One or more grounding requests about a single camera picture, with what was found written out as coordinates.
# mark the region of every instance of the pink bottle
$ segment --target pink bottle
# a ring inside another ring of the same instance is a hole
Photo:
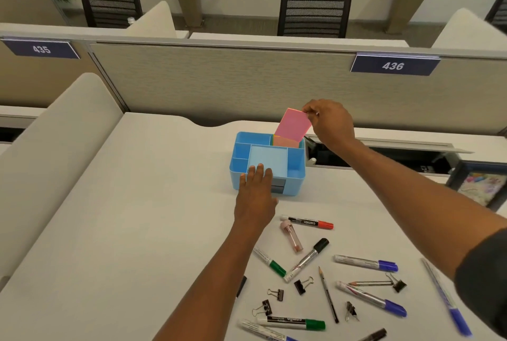
[[[292,222],[290,222],[289,220],[285,220],[280,224],[280,228],[286,235],[288,235],[290,245],[292,246],[294,251],[296,253],[302,251],[303,246],[301,245],[301,242],[299,241],[299,238],[295,233],[294,227],[292,226]]]

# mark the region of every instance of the desk organizer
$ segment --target desk organizer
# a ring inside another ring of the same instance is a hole
[[[299,148],[273,146],[272,134],[239,132],[229,165],[232,187],[238,190],[241,173],[258,164],[273,170],[272,193],[297,196],[305,179],[304,140]]]

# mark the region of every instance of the black office chair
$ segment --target black office chair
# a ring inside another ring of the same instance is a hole
[[[140,0],[81,0],[89,27],[129,27],[127,19],[143,15]]]
[[[352,0],[282,0],[276,35],[345,38]]]
[[[485,21],[507,34],[507,0],[496,0]]]

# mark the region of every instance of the framed picture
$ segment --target framed picture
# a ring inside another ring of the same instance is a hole
[[[507,200],[507,164],[460,160],[446,186],[496,212]]]

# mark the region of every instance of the number sign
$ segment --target number sign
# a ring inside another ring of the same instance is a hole
[[[16,56],[46,56],[51,58],[79,59],[68,41],[40,41],[29,39],[2,39]]]
[[[427,76],[433,72],[439,62],[439,56],[358,53],[350,71],[356,73]]]

